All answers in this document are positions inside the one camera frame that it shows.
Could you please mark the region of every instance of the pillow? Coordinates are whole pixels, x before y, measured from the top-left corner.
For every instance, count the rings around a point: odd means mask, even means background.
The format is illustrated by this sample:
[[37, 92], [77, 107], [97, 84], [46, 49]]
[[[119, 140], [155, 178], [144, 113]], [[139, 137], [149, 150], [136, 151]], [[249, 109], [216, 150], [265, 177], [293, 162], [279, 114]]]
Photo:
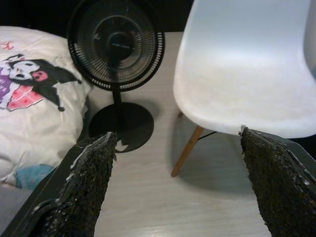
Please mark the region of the pillow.
[[16, 185], [18, 169], [60, 163], [80, 135], [90, 90], [65, 38], [0, 27], [0, 181]]

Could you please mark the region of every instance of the wooden floor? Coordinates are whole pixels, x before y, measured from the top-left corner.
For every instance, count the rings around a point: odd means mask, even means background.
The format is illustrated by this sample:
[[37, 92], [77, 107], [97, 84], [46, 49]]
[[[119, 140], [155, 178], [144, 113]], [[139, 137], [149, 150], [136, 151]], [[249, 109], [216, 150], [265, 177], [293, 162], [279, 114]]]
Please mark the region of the wooden floor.
[[[154, 116], [150, 141], [118, 154], [95, 227], [96, 237], [270, 237], [247, 178], [238, 136], [200, 140], [179, 176], [170, 173], [195, 125], [179, 113], [172, 86], [181, 33], [166, 34], [164, 61], [144, 86], [123, 101]], [[94, 111], [112, 102], [95, 88]]]

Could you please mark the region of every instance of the fan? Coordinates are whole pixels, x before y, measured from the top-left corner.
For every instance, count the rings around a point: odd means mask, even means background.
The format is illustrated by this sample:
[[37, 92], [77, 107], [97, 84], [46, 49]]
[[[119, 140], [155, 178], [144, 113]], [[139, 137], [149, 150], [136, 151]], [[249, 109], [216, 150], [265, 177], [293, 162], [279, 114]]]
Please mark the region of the fan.
[[127, 146], [123, 152], [144, 145], [154, 119], [144, 107], [122, 102], [120, 93], [148, 82], [161, 64], [164, 32], [152, 6], [146, 0], [84, 0], [70, 19], [67, 38], [80, 73], [113, 93], [114, 103], [92, 118], [90, 136], [114, 131]]

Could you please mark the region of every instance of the fan pole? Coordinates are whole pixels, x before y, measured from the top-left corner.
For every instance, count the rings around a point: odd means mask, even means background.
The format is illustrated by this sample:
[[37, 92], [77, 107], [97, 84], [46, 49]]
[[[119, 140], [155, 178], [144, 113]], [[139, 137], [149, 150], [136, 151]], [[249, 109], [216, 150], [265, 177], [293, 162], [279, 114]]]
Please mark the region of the fan pole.
[[124, 124], [124, 112], [123, 112], [123, 106], [122, 106], [122, 98], [120, 96], [120, 93], [117, 91], [113, 91], [113, 100], [114, 100], [114, 106], [118, 118], [118, 122], [123, 125]]

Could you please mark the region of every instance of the metal rod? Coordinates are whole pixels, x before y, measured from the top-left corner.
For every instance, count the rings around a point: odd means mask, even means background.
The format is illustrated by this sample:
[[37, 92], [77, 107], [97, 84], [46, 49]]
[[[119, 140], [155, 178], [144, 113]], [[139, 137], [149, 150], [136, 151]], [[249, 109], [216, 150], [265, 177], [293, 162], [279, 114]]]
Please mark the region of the metal rod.
[[115, 106], [118, 122], [120, 124], [123, 124], [125, 118], [124, 118], [124, 111], [123, 111], [123, 106], [122, 106], [122, 98], [120, 96], [120, 93], [117, 91], [113, 91], [112, 94], [113, 94], [114, 106]]
[[208, 136], [210, 136], [210, 135], [213, 135], [214, 133], [217, 133], [217, 132], [211, 132], [211, 133], [209, 133], [209, 134], [206, 134], [206, 135], [204, 135], [204, 136], [198, 138], [198, 141], [201, 140], [201, 139], [203, 139], [203, 138], [205, 138], [205, 137], [208, 137]]

